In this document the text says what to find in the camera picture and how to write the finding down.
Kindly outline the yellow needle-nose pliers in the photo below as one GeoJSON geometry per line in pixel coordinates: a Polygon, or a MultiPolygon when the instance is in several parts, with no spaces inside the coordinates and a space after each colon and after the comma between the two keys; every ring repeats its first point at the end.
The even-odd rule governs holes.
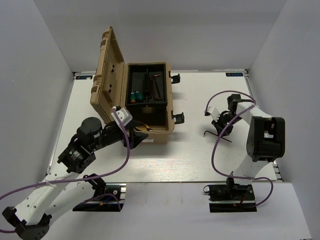
{"type": "Polygon", "coordinates": [[[136,126],[134,129],[141,132],[149,132],[153,130],[149,125],[143,122],[139,123],[139,125],[136,126]]]}

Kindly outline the brown hex key horizontal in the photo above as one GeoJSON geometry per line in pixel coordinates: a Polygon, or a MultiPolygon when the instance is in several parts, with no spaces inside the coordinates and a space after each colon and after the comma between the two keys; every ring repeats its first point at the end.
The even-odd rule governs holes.
{"type": "MultiPolygon", "coordinates": [[[[214,133],[214,132],[212,132],[212,131],[210,131],[210,130],[205,130],[205,131],[203,132],[203,136],[205,136],[206,134],[211,134],[211,135],[214,135],[214,136],[216,136],[216,137],[219,137],[219,135],[218,135],[217,133],[214,133]]],[[[222,140],[225,140],[225,141],[227,141],[227,142],[229,142],[229,143],[232,143],[231,140],[229,140],[229,139],[227,139],[227,138],[225,138],[225,137],[221,137],[221,139],[222,139],[222,140]]]]}

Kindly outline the green screwdriver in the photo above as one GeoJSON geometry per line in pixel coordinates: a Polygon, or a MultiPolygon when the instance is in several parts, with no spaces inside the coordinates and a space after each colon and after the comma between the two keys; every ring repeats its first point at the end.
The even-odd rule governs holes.
{"type": "Polygon", "coordinates": [[[144,101],[144,96],[143,94],[140,92],[140,91],[135,91],[135,96],[136,96],[136,100],[139,102],[139,103],[142,103],[144,101]]]}
{"type": "Polygon", "coordinates": [[[131,104],[135,104],[137,103],[137,94],[136,94],[136,90],[132,90],[129,96],[129,102],[131,104]]]}

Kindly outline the tan plastic toolbox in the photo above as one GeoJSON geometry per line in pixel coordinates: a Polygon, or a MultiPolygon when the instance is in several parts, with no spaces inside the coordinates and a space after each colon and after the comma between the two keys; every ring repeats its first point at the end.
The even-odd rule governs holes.
{"type": "Polygon", "coordinates": [[[135,121],[141,121],[152,128],[143,131],[148,134],[147,144],[166,144],[175,128],[172,118],[174,113],[171,83],[171,66],[167,62],[130,62],[125,63],[115,31],[112,26],[102,34],[98,66],[93,78],[90,104],[104,123],[113,120],[112,107],[126,108],[135,121]],[[167,105],[155,107],[127,107],[125,98],[128,84],[129,64],[165,63],[167,70],[167,105]]]}

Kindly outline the black toolbox tray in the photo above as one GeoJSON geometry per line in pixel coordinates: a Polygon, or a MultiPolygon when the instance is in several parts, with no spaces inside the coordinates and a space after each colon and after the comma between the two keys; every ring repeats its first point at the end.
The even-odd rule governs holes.
{"type": "Polygon", "coordinates": [[[128,65],[128,80],[126,87],[126,107],[158,107],[166,106],[167,97],[167,66],[160,63],[132,63],[128,65]],[[132,90],[140,91],[143,102],[130,103],[132,90]]]}

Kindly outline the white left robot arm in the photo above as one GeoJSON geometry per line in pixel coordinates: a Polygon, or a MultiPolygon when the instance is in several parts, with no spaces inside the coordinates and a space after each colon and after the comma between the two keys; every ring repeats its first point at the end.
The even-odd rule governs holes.
{"type": "Polygon", "coordinates": [[[96,117],[84,119],[41,182],[1,196],[4,199],[17,192],[33,189],[21,203],[8,206],[2,212],[6,221],[13,226],[12,232],[22,240],[40,240],[54,221],[66,212],[82,202],[99,200],[107,195],[103,178],[122,170],[128,159],[110,172],[79,176],[96,159],[96,151],[122,142],[129,153],[145,140],[148,133],[136,131],[136,125],[137,121],[121,116],[116,116],[114,121],[105,126],[96,117]]]}

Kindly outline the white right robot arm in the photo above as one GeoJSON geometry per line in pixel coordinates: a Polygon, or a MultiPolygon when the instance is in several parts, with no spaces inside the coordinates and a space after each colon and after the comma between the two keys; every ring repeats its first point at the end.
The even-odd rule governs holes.
{"type": "Polygon", "coordinates": [[[265,113],[255,100],[243,99],[239,93],[227,98],[227,110],[219,112],[216,107],[207,106],[205,115],[212,117],[211,124],[220,139],[229,136],[240,120],[249,125],[246,156],[226,180],[226,195],[236,200],[249,191],[262,168],[285,154],[285,119],[265,113]]]}

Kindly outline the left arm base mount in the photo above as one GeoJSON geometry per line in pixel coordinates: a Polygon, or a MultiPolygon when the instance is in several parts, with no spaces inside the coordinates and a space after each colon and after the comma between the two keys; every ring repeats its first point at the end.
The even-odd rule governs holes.
{"type": "Polygon", "coordinates": [[[126,183],[107,183],[101,177],[85,180],[91,184],[92,198],[76,205],[73,212],[120,212],[125,203],[126,183]]]}

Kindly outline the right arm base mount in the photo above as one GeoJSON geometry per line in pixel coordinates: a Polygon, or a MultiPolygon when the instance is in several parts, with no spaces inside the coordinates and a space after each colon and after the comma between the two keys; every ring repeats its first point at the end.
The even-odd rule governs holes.
{"type": "Polygon", "coordinates": [[[224,184],[208,184],[203,193],[209,196],[210,213],[257,212],[256,199],[251,184],[235,184],[230,177],[224,184]]]}

